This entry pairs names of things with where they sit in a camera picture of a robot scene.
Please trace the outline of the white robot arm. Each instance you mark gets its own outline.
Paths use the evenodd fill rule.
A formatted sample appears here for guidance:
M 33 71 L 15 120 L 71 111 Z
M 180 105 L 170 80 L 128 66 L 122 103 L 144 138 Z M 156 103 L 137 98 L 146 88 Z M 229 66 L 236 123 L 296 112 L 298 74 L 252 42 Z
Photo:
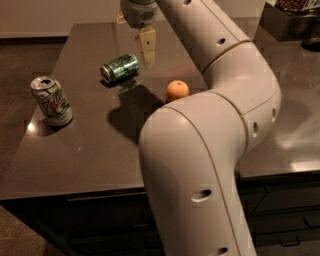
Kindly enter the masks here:
M 201 73 L 206 91 L 145 122 L 140 167 L 166 256 L 257 256 L 235 167 L 270 132 L 280 86 L 249 37 L 214 0 L 120 0 L 140 27 L 157 6 Z

